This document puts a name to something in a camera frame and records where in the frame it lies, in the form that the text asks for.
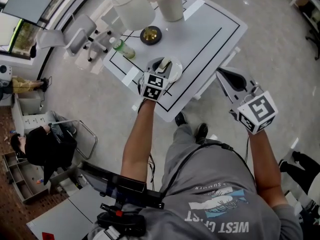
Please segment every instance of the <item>forearm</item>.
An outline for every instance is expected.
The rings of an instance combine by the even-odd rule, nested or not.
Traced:
[[[147,180],[155,106],[154,101],[147,100],[138,113],[123,151],[123,176],[144,182]]]
[[[281,173],[266,132],[250,134],[250,146],[257,190],[281,186]]]

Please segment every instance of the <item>white lampshade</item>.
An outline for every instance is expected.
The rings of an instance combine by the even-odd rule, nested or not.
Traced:
[[[112,4],[123,25],[131,31],[148,27],[156,17],[147,0],[112,0]]]

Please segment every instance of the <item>brown carpet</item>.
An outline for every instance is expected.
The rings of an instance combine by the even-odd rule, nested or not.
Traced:
[[[11,108],[0,106],[0,239],[34,240],[37,239],[26,223],[44,214],[57,204],[68,198],[66,193],[48,194],[24,205],[21,203],[15,189],[7,183],[2,155],[12,152],[8,141],[15,129]]]

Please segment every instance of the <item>red button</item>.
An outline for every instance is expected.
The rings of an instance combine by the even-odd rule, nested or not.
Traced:
[[[121,210],[117,210],[117,211],[115,212],[115,215],[118,216],[118,217],[122,217],[122,215],[124,215],[124,212],[121,211]]]

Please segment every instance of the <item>chair armrest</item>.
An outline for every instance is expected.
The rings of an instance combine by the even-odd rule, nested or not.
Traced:
[[[83,28],[79,28],[73,36],[73,38],[70,40],[70,42],[64,48],[68,49],[80,34],[84,35],[84,37],[89,41],[86,31]]]

